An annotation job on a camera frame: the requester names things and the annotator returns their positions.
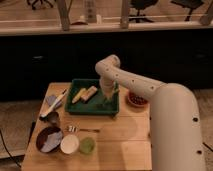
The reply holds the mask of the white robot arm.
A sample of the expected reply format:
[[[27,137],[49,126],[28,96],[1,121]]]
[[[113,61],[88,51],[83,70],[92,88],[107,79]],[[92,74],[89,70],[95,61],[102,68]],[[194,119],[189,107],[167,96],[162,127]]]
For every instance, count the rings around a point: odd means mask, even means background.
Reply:
[[[191,90],[124,71],[110,55],[95,65],[110,97],[116,83],[150,103],[152,171],[206,171],[197,100]]]

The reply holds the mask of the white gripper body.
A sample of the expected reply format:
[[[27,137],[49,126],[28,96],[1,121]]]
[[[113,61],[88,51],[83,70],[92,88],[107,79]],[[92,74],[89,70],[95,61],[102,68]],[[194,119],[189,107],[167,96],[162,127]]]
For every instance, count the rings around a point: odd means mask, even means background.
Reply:
[[[101,77],[99,82],[103,95],[107,99],[111,99],[114,94],[114,87],[115,87],[114,82],[104,77]]]

